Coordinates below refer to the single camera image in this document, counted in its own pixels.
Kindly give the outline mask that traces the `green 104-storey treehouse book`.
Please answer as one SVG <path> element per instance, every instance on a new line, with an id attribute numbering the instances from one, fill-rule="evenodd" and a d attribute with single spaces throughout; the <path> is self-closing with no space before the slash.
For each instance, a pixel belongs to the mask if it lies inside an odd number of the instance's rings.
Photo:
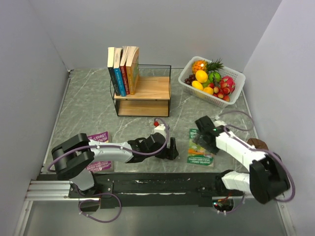
<path id="1" fill-rule="evenodd" d="M 205 167 L 214 167 L 214 155 L 193 141 L 196 134 L 197 129 L 191 128 L 189 130 L 187 163 Z"/>

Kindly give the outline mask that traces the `orange 39-storey treehouse book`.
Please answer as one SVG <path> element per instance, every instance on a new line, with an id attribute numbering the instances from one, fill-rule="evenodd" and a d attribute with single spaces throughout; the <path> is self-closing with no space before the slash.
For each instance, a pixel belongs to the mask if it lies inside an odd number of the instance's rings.
<path id="1" fill-rule="evenodd" d="M 130 46 L 126 59 L 126 72 L 130 95 L 135 95 L 136 84 L 139 78 L 139 47 Z"/>

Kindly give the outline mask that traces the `red 13-storey treehouse book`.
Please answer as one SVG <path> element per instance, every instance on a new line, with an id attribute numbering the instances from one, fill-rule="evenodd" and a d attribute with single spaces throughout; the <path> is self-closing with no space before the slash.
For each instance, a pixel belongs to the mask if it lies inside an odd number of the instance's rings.
<path id="1" fill-rule="evenodd" d="M 122 74 L 122 79 L 125 87 L 126 94 L 130 94 L 129 92 L 129 85 L 128 85 L 128 78 L 127 78 L 127 71 L 126 71 L 126 61 L 128 57 L 128 51 L 129 46 L 123 46 L 122 47 L 122 53 L 121 53 L 121 61 L 120 61 L 120 71 Z"/>

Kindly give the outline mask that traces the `blue comic cover book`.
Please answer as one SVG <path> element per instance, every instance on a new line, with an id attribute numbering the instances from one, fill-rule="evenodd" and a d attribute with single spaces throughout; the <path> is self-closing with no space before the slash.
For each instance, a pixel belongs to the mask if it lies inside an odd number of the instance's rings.
<path id="1" fill-rule="evenodd" d="M 124 97 L 126 96 L 126 90 L 124 86 L 122 73 L 120 70 L 122 50 L 123 50 L 122 48 L 118 48 L 118 47 L 115 47 L 114 49 L 114 72 L 115 72 L 116 80 L 117 80 L 118 87 L 120 90 L 120 96 Z"/>

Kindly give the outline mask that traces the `dark grey cover book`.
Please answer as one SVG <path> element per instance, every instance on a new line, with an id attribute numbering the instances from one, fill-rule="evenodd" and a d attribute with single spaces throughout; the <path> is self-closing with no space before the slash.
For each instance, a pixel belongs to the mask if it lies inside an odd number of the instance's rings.
<path id="1" fill-rule="evenodd" d="M 115 51 L 114 47 L 108 47 L 107 68 L 110 74 L 110 78 L 114 87 L 115 94 L 121 95 L 118 81 L 116 79 L 116 75 L 114 71 L 114 51 Z"/>

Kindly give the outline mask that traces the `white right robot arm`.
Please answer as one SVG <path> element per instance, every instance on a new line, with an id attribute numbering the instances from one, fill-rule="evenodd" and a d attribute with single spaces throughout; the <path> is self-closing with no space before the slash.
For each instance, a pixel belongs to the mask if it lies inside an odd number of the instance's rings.
<path id="1" fill-rule="evenodd" d="M 220 150 L 231 155 L 247 170 L 240 173 L 226 170 L 216 176 L 215 190 L 226 196 L 232 190 L 249 193 L 261 204 L 276 199 L 287 190 L 295 196 L 295 185 L 282 160 L 274 152 L 256 149 L 255 146 L 238 138 L 230 126 L 221 120 L 212 121 L 203 116 L 195 121 L 197 134 L 194 142 L 207 151 L 217 154 Z"/>

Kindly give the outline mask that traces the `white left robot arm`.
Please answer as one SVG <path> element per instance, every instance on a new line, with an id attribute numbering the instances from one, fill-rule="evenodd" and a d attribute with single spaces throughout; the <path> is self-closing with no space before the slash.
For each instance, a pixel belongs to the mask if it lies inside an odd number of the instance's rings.
<path id="1" fill-rule="evenodd" d="M 80 133 L 52 150 L 52 163 L 47 170 L 56 172 L 58 180 L 70 180 L 87 198 L 97 193 L 97 184 L 87 166 L 99 161 L 140 163 L 146 158 L 174 160 L 179 155 L 176 141 L 168 134 L 151 134 L 123 143 L 102 143 Z"/>

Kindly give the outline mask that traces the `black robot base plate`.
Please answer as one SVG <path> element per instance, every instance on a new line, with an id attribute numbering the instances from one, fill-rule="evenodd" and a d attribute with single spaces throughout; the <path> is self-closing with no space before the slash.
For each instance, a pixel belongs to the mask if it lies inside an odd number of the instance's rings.
<path id="1" fill-rule="evenodd" d="M 96 189 L 79 194 L 70 185 L 69 197 L 95 198 L 100 208 L 185 206 L 211 207 L 215 197 L 240 197 L 227 190 L 218 173 L 111 173 L 94 176 Z"/>

